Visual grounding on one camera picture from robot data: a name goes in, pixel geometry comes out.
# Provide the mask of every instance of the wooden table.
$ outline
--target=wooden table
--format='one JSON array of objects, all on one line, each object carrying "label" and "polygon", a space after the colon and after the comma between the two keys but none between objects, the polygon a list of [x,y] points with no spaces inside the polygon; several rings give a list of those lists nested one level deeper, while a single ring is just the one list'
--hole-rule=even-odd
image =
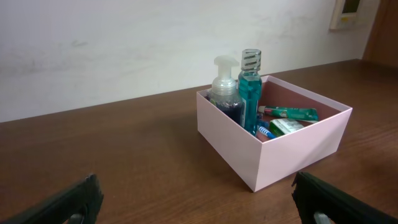
[{"label": "wooden table", "polygon": [[[354,108],[337,153],[304,170],[398,217],[398,71],[352,60],[273,75]],[[204,88],[1,123],[0,220],[94,172],[97,223],[300,223],[294,175],[252,193],[198,133]]]}]

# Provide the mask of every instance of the pump nozzle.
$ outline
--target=pump nozzle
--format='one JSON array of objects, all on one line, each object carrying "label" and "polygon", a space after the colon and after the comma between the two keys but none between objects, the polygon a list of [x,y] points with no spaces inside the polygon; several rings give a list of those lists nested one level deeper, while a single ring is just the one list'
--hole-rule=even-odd
[{"label": "pump nozzle", "polygon": [[223,55],[214,59],[218,66],[218,77],[211,85],[213,93],[218,95],[231,95],[236,91],[236,81],[231,78],[231,68],[239,66],[239,62],[230,56]]}]

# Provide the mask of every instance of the teal liquid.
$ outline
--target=teal liquid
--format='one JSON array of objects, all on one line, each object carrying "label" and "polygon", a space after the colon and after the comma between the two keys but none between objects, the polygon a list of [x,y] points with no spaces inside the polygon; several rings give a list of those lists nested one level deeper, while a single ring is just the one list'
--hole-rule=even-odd
[{"label": "teal liquid", "polygon": [[261,97],[261,77],[257,71],[242,71],[238,77],[239,94],[243,99],[241,126],[252,135],[257,132],[257,104]]}]

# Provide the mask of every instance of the open storage box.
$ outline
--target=open storage box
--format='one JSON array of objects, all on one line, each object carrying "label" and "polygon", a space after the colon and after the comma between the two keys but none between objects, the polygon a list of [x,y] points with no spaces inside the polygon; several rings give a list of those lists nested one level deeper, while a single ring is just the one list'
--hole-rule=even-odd
[{"label": "open storage box", "polygon": [[197,92],[198,131],[256,192],[337,151],[352,108],[272,76],[260,106],[316,108],[319,122],[261,142]]}]

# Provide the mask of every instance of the bottle cap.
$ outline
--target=bottle cap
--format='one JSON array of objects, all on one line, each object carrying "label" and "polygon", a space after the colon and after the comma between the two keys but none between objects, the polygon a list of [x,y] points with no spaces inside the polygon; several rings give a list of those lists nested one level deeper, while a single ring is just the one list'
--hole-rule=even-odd
[{"label": "bottle cap", "polygon": [[221,96],[232,95],[236,92],[236,80],[231,77],[231,68],[239,66],[239,62],[230,56],[218,56],[214,59],[218,66],[218,77],[213,80],[211,90]]},{"label": "bottle cap", "polygon": [[246,49],[242,51],[242,70],[257,70],[261,69],[261,50]]}]

